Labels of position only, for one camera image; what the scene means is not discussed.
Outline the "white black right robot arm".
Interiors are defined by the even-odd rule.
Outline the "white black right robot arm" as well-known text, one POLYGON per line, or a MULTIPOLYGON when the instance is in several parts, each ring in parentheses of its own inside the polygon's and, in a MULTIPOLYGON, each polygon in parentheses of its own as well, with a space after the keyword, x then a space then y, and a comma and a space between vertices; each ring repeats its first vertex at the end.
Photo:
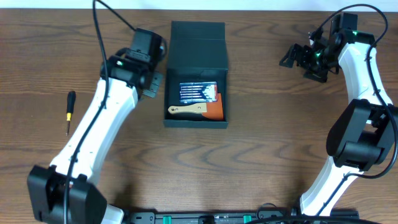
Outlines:
POLYGON ((292 45, 279 64, 296 63, 306 78, 320 83, 328 72, 342 70, 345 76, 348 106, 328 133, 325 165, 299 199, 300 214, 326 217, 356 179, 378 179, 394 165, 397 107, 383 87, 372 34, 350 27, 331 32, 329 39, 322 33, 311 34, 310 45, 292 45))

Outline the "orange scraper with wooden handle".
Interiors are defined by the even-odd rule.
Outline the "orange scraper with wooden handle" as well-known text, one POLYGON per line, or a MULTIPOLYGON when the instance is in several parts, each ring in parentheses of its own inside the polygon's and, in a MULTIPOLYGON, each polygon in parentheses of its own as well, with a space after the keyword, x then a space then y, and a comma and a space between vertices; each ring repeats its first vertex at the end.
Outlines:
POLYGON ((169 106, 167 111, 170 114, 192 113, 200 114, 205 118, 215 121, 224 120, 221 93, 218 94, 218 98, 214 102, 194 103, 187 106, 169 106))

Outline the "blue precision screwdriver set case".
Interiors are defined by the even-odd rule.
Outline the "blue precision screwdriver set case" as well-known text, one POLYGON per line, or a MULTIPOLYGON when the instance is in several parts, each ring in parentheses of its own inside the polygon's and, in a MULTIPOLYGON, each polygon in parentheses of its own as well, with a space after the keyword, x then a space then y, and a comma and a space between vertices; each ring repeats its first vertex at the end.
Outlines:
POLYGON ((209 103, 218 101, 217 82, 190 82, 180 84, 181 103, 209 103))

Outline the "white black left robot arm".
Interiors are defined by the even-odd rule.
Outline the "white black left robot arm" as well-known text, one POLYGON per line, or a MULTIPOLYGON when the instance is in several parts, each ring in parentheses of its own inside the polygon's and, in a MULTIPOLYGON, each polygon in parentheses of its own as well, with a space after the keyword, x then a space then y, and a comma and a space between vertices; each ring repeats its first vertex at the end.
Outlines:
POLYGON ((155 97, 158 62, 112 56, 101 67, 95 95, 70 140, 48 168, 34 166, 27 186, 34 218, 45 223, 122 223, 96 185, 106 155, 140 95, 155 97))

